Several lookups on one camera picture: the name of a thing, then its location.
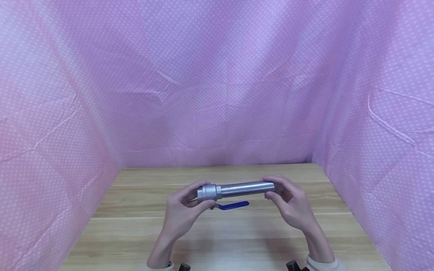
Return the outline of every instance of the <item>valve handle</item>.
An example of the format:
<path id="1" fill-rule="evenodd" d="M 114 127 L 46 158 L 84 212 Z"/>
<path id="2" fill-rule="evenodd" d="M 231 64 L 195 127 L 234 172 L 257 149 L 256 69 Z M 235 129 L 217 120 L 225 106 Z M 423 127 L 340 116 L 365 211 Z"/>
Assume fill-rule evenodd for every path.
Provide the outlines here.
<path id="1" fill-rule="evenodd" d="M 211 207 L 211 209 L 218 208 L 220 210 L 229 210 L 229 209 L 244 207 L 244 206 L 247 206 L 249 204 L 250 203 L 248 201 L 240 201 L 240 202 L 226 204 L 226 205 L 221 205 L 221 204 L 216 203 L 216 204 L 214 204 L 213 207 Z"/>

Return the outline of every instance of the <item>table surface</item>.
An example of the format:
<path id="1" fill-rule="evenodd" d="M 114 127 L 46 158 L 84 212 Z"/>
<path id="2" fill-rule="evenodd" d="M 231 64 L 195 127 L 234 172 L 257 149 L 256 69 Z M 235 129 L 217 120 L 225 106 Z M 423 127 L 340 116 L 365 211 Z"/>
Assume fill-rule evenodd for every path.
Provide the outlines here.
<path id="1" fill-rule="evenodd" d="M 282 174 L 301 185 L 330 244 L 348 270 L 390 270 L 371 240 L 315 164 L 122 170 L 90 220 L 61 271 L 137 271 L 151 252 L 164 220 L 167 195 L 196 180 L 242 183 Z M 208 210 L 179 239 L 172 261 L 178 270 L 286 270 L 285 263 L 306 263 L 302 233 L 288 226 L 263 195 L 247 207 Z"/>

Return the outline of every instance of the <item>pink fabric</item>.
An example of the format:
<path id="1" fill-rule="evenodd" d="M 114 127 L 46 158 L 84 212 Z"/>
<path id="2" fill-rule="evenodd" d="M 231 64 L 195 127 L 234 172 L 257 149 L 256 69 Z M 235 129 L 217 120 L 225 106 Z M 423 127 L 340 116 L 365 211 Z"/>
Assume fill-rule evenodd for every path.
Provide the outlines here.
<path id="1" fill-rule="evenodd" d="M 0 4 L 0 270 L 56 270 L 123 167 L 321 165 L 434 265 L 432 1 Z"/>

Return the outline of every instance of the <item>sleeve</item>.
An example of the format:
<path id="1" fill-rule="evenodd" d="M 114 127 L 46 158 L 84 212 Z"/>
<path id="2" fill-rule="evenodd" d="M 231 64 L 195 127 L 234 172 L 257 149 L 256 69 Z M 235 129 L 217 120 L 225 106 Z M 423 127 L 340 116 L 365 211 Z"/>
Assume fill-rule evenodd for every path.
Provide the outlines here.
<path id="1" fill-rule="evenodd" d="M 173 271 L 174 267 L 175 265 L 172 262 L 170 262 L 169 266 L 167 266 L 166 268 L 159 268 L 159 269 L 149 268 L 146 264 L 144 264 L 142 268 L 140 268 L 140 271 Z"/>
<path id="2" fill-rule="evenodd" d="M 347 271 L 347 268 L 337 258 L 332 263 L 323 263 L 314 261 L 307 255 L 306 262 L 310 271 Z"/>

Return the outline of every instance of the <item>metal pipe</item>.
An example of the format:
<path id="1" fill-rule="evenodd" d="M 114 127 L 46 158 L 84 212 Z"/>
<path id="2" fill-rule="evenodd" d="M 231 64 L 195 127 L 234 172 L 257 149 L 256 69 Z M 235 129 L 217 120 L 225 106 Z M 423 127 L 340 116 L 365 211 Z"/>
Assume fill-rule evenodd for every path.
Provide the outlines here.
<path id="1" fill-rule="evenodd" d="M 274 183 L 267 181 L 226 185 L 207 184 L 197 190 L 197 200 L 198 202 L 208 199 L 218 200 L 221 198 L 260 194 L 275 190 Z"/>

